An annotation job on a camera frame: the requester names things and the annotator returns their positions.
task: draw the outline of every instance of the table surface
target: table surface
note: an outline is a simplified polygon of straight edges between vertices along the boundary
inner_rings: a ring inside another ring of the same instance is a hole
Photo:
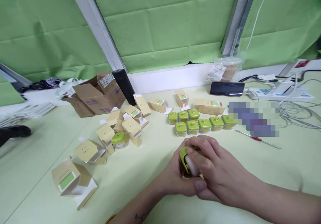
[[[318,75],[311,73],[311,78]],[[310,81],[309,93],[321,102],[319,83]],[[210,96],[210,85],[185,89],[194,99],[220,100],[223,107],[229,101],[252,101],[240,98]],[[144,95],[166,99],[178,112],[174,91]],[[321,114],[319,106],[314,111]],[[201,118],[210,117],[202,114]],[[149,124],[142,130],[142,145],[117,149],[106,154],[107,163],[96,165],[81,162],[74,154],[80,144],[79,137],[99,143],[96,129],[108,114],[91,118],[79,118],[71,106],[61,106],[40,119],[27,120],[23,124],[33,130],[25,139],[8,141],[0,148],[0,223],[104,223],[117,213],[142,190],[167,164],[182,138],[176,137],[167,116],[152,111]],[[236,129],[247,132],[240,125]],[[208,134],[230,151],[251,173],[265,182],[292,190],[321,196],[321,133],[317,130],[289,126],[280,129],[280,137],[264,137],[282,150],[257,142],[233,130]],[[66,157],[83,164],[99,186],[81,211],[77,211],[73,198],[59,197],[54,187],[51,170]],[[226,207],[219,203],[202,201],[197,197],[180,195],[165,197],[150,213],[146,223],[266,223],[244,210]]]

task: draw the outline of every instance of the screwdriver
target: screwdriver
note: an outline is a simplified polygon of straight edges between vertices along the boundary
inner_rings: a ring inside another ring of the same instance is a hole
[[[260,139],[260,138],[258,138],[258,137],[251,136],[251,135],[249,135],[249,134],[245,134],[245,133],[243,133],[243,132],[241,132],[241,131],[239,131],[239,130],[235,130],[235,131],[236,131],[236,132],[239,132],[239,133],[241,133],[241,134],[247,135],[247,136],[249,136],[249,137],[251,137],[252,139],[255,139],[255,140],[257,140],[257,141],[261,141],[261,142],[263,142],[263,143],[265,143],[265,144],[268,144],[268,145],[270,145],[270,146],[273,146],[274,148],[282,149],[281,147],[278,147],[278,146],[273,145],[273,144],[271,144],[271,143],[269,143],[269,142],[266,142],[266,141],[264,141],[264,140],[262,140],[262,139]]]

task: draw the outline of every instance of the small jar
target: small jar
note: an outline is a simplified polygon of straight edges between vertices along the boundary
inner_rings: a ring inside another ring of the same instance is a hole
[[[228,115],[222,115],[222,120],[224,122],[223,129],[233,129],[234,126],[237,124],[235,120],[229,119]]]
[[[221,119],[221,117],[211,117],[210,122],[212,124],[212,129],[211,131],[220,131],[222,127],[224,126],[224,122]]]
[[[192,109],[188,111],[189,120],[197,121],[200,117],[200,113],[196,109]]]
[[[187,133],[189,135],[197,135],[200,127],[198,126],[197,121],[189,120],[187,121]]]
[[[187,133],[186,123],[178,122],[175,124],[175,132],[177,137],[184,137]]]
[[[186,123],[188,121],[188,113],[187,113],[187,111],[178,112],[178,120],[179,120],[179,122]]]
[[[178,121],[178,114],[176,112],[170,112],[168,114],[168,123],[169,124],[176,124]]]
[[[129,138],[126,136],[125,132],[116,133],[111,139],[113,146],[122,149],[128,146]]]
[[[200,134],[210,132],[212,128],[211,122],[208,119],[199,119],[198,123],[200,125]]]

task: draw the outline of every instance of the forearm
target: forearm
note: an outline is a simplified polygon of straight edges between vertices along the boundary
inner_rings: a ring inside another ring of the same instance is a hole
[[[276,224],[320,224],[321,197],[265,184],[249,211]]]
[[[131,202],[129,202],[108,224],[143,223],[149,212],[165,196],[158,187],[157,180],[152,181]]]

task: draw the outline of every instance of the hand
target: hand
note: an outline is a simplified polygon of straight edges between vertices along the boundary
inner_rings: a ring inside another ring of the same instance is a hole
[[[207,189],[197,194],[200,199],[248,210],[248,205],[256,201],[255,196],[267,191],[266,184],[248,172],[216,139],[199,135],[191,137],[187,145],[200,147],[204,155],[192,148],[187,150],[207,183]]]
[[[164,195],[194,196],[206,189],[206,182],[200,177],[182,178],[180,150],[186,146],[187,142],[186,138],[174,152],[165,169],[152,182],[154,187],[161,190]]]

